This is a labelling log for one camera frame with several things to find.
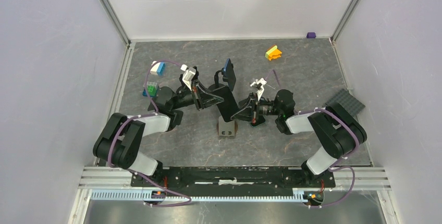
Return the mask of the dark blue edged phone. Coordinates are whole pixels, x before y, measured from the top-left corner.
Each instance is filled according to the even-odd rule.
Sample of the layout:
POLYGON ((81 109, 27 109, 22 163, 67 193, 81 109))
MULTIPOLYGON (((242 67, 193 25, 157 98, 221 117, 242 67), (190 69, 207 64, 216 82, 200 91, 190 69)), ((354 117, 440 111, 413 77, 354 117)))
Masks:
POLYGON ((224 68, 222 70, 222 80, 227 83, 227 86, 229 87, 229 89, 231 91, 234 90, 235 85, 236 85, 236 75, 235 75, 235 71, 234 71, 234 65, 231 62, 231 59, 228 58, 226 60, 226 63, 224 65, 224 68))

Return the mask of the black phone stand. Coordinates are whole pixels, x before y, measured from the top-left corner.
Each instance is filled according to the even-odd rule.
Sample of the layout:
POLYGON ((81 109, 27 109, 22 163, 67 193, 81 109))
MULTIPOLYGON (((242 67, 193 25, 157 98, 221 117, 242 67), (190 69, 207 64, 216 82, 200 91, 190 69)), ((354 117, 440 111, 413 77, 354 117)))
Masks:
POLYGON ((218 70, 218 71, 215 72, 215 74, 214 74, 214 83, 208 87, 208 89, 210 91, 213 91, 213 90, 216 90, 216 89, 228 86, 228 84, 224 84, 224 83, 220 82, 219 76, 221 75, 223 77, 224 74, 225 74, 224 69, 221 69, 221 70, 218 70))

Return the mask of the dark grey phone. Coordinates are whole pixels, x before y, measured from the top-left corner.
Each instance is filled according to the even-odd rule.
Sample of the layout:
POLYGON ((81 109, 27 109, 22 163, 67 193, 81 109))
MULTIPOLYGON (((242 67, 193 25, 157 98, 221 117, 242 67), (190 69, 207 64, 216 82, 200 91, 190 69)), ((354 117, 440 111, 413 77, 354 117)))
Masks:
POLYGON ((238 112, 239 107, 230 88, 228 86, 220 86, 212 92, 224 100, 216 105, 224 122, 232 121, 232 116, 238 112))

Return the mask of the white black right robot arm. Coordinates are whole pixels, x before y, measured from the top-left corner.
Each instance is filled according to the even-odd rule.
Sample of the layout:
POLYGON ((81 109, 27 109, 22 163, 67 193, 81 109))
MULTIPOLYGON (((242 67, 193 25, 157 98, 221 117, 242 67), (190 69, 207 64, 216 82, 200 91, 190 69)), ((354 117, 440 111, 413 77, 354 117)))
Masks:
POLYGON ((334 171, 335 165, 358 150, 367 140, 367 134, 337 102, 300 113, 295 112, 295 104, 293 93, 286 89, 279 90, 272 101, 250 93, 231 118, 257 125, 264 116, 272 115, 276 116, 276 127, 283 134, 315 133, 321 146, 301 166, 302 182, 307 186, 315 186, 326 171, 334 171))

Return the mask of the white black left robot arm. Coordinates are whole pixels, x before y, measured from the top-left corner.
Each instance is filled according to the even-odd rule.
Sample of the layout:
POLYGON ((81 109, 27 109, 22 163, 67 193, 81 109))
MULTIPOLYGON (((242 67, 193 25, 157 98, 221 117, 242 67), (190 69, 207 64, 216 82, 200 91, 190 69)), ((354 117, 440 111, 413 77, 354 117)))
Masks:
POLYGON ((139 151, 145 136, 171 131, 180 125, 181 108, 194 105, 204 109, 221 104, 224 98, 203 86, 199 80, 192 80, 190 86, 183 84, 174 91, 167 86, 160 87, 151 104, 157 109, 145 115, 126 116, 112 114, 97 138, 92 153, 107 162, 109 166, 144 174, 144 180, 151 186, 163 182, 161 163, 139 151))

